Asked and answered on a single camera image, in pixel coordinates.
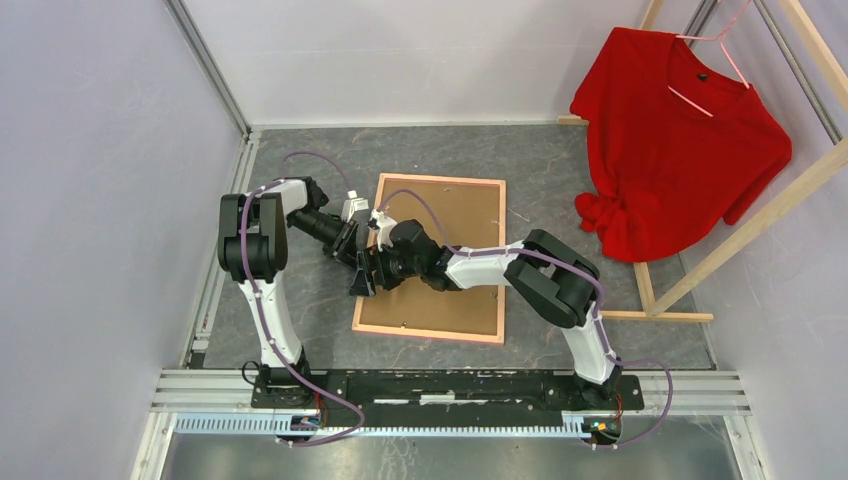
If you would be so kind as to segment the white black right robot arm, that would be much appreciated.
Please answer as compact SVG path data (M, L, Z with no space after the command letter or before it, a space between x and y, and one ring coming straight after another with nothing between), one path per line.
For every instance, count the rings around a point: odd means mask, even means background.
M563 333L580 400L602 408L617 396L622 368L603 330L599 274L549 232L534 229L507 246L469 248L439 244L416 220L369 226L376 243L354 256L352 295L373 297L409 278L440 292L510 287Z

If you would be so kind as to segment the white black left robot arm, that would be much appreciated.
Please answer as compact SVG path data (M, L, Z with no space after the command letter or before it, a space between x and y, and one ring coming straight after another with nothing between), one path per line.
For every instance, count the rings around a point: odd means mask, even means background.
M284 289L289 260L288 228L319 242L328 257L357 266L356 214L367 199L350 190L339 215L322 210L329 198L310 177L276 179L247 194L226 194L219 203L217 259L248 301L260 339L259 394L276 392L290 407L314 394L304 346L298 338Z

